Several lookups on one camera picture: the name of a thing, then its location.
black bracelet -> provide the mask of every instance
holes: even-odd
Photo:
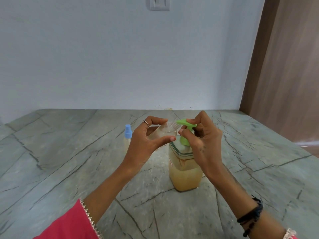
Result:
[[[252,197],[253,197],[253,200],[257,202],[258,206],[237,220],[237,222],[240,223],[240,225],[244,225],[244,224],[248,223],[249,221],[254,220],[253,222],[251,222],[249,224],[248,229],[245,230],[243,237],[247,237],[249,235],[249,233],[251,232],[251,230],[255,226],[255,222],[257,222],[259,220],[261,211],[264,208],[263,201],[261,199],[257,199],[253,195],[252,195]]]

white lace trim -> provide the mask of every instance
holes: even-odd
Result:
[[[102,234],[100,233],[100,231],[97,229],[96,225],[94,224],[94,221],[92,220],[92,217],[90,217],[90,213],[87,212],[87,209],[85,208],[84,202],[81,198],[80,198],[80,201],[81,201],[81,205],[82,205],[83,209],[85,210],[87,217],[90,220],[90,223],[91,223],[92,228],[94,229],[96,235],[98,236],[99,239],[103,239]]]
[[[294,230],[288,228],[283,239],[293,239],[293,236],[296,236],[296,235],[297,233]]]

green pump head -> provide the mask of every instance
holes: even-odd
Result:
[[[186,125],[187,129],[190,130],[190,131],[193,130],[193,127],[197,126],[197,124],[195,124],[195,125],[194,124],[190,124],[189,122],[186,121],[186,119],[177,120],[176,123],[179,124],[179,125]],[[185,146],[190,146],[188,140],[185,137],[183,137],[183,136],[180,137],[180,142],[181,142],[181,144],[183,144]]]

blue nozzle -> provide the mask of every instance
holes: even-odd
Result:
[[[125,125],[125,138],[132,138],[132,130],[131,130],[131,125],[127,124]]]

switch plate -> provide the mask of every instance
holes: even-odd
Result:
[[[150,0],[152,11],[169,11],[171,0]]]

